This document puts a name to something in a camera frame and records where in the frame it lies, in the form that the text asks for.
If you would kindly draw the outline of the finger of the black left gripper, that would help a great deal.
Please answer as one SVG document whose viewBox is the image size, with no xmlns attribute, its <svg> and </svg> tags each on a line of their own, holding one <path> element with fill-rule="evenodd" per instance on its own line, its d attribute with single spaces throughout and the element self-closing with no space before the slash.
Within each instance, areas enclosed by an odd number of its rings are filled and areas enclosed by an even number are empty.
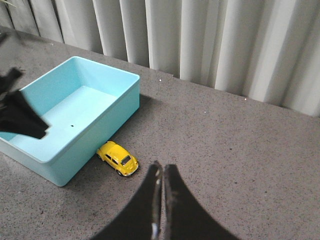
<svg viewBox="0 0 320 240">
<path fill-rule="evenodd" d="M 33 110 L 20 90 L 11 90 L 22 75 L 17 68 L 11 68 L 0 77 L 0 131 L 42 139 L 49 125 Z"/>
</svg>

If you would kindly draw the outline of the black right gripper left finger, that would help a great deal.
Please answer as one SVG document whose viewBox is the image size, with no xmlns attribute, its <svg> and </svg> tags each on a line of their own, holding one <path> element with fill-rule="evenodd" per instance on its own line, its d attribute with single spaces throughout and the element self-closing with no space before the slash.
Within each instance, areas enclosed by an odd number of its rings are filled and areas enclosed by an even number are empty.
<svg viewBox="0 0 320 240">
<path fill-rule="evenodd" d="M 125 208 L 93 240 L 157 240 L 160 235 L 163 169 L 152 163 Z"/>
</svg>

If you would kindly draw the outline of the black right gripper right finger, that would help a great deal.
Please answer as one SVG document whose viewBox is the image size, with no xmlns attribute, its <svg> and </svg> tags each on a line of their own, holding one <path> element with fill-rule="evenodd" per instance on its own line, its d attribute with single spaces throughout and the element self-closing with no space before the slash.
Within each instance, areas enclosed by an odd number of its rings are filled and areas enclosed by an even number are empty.
<svg viewBox="0 0 320 240">
<path fill-rule="evenodd" d="M 166 240 L 236 240 L 215 221 L 185 185 L 178 167 L 164 169 Z"/>
</svg>

